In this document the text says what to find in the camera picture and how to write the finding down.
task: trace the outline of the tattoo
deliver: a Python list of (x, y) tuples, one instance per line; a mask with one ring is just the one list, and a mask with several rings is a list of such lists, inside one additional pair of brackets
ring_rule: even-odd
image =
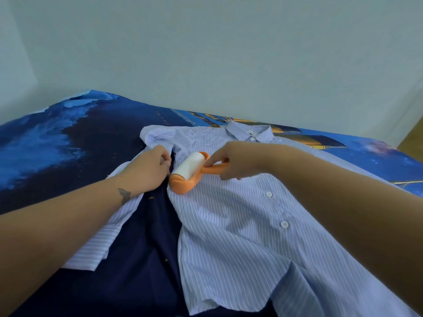
[(122, 206), (123, 206), (125, 203), (131, 200), (131, 193), (127, 192), (125, 189), (122, 189), (122, 188), (118, 188), (118, 190), (122, 196)]

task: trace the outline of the wall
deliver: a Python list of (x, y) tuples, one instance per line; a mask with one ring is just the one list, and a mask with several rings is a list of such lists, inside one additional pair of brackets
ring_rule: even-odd
[(37, 79), (7, 0), (0, 0), (0, 124), (36, 109)]
[(9, 1), (57, 98), (92, 88), (394, 145), (423, 115), (423, 0)]

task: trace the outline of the left hand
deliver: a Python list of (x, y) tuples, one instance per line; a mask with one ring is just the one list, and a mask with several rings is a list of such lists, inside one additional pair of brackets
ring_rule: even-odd
[(158, 145), (140, 154), (113, 178), (119, 188), (130, 192), (133, 198), (160, 186), (169, 175), (171, 161), (171, 156), (165, 147)]

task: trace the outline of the striped shirt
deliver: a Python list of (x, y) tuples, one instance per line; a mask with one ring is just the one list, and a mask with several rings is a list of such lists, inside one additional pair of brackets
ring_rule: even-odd
[[(150, 149), (161, 144), (174, 152), (175, 168), (192, 152), (213, 154), (240, 140), (287, 144), (383, 181), (329, 153), (275, 137), (267, 125), (148, 126), (140, 137)], [(168, 188), (168, 195), (182, 222), (178, 261), (190, 314), (217, 306), (259, 311), (271, 299), (279, 316), (415, 315), (269, 174), (240, 181), (204, 175), (187, 194)]]
[[(121, 164), (109, 175), (109, 177), (117, 175), (125, 169), (129, 163), (130, 161)], [(114, 213), (108, 223), (83, 245), (62, 268), (95, 271), (100, 261), (107, 258), (110, 246), (121, 231), (123, 224), (137, 209), (142, 197), (143, 194), (125, 203), (116, 213)]]

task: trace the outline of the bed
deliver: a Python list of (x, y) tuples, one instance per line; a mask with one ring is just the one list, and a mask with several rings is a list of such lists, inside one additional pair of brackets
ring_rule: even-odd
[[(1, 213), (104, 179), (145, 147), (139, 138), (144, 126), (221, 127), (229, 120), (95, 90), (66, 98), (0, 126)], [(271, 126), (275, 136), (324, 149), (423, 197), (423, 165), (386, 143)], [(95, 272), (60, 269), (13, 315), (29, 316), (35, 311), (44, 316), (186, 315), (174, 258), (181, 224), (175, 213), (161, 210), (168, 202), (166, 184), (143, 197), (110, 248), (107, 260)], [(261, 314), (271, 315), (269, 309), (267, 306)], [(202, 315), (213, 314), (242, 313), (209, 311)]]

